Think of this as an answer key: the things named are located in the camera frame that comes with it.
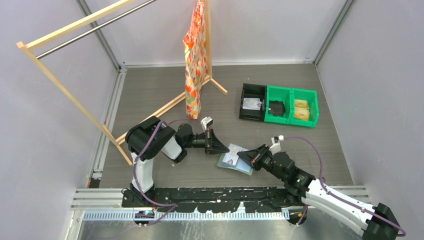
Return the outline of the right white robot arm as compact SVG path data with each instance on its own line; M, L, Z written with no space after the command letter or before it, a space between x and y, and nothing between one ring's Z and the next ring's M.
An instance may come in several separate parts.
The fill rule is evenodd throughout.
M284 183L291 205L314 207L351 228L363 240L394 240L405 233L391 209L354 199L326 185L320 178L298 168L286 152L272 153L262 146L237 155L255 170L264 169Z

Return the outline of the white credit card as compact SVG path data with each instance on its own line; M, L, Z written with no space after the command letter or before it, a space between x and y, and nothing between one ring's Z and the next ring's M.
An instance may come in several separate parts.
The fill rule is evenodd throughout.
M239 160L238 153L246 151L247 149L232 143L229 144L228 149L229 152L224 154L222 162L226 165L235 167Z

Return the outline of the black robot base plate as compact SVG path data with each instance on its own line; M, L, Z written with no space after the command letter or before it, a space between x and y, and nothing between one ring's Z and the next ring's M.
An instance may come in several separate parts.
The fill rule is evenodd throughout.
M134 187L123 188L123 208L153 208L160 213L176 205L175 213L234 213L244 207L247 213L274 213L282 208L302 209L304 204L289 196L284 187L153 187L146 200Z

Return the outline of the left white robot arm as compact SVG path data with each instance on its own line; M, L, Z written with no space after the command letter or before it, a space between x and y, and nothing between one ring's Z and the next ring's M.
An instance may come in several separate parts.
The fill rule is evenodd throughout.
M163 153L175 164L187 156L187 149L203 149L206 155L226 154L230 150L215 135L211 128L213 119L205 117L200 121L202 132L194 133L189 123L172 128L156 116L132 127L125 136L131 153L133 177L131 185L136 189L134 200L141 207L153 202L153 165L159 153Z

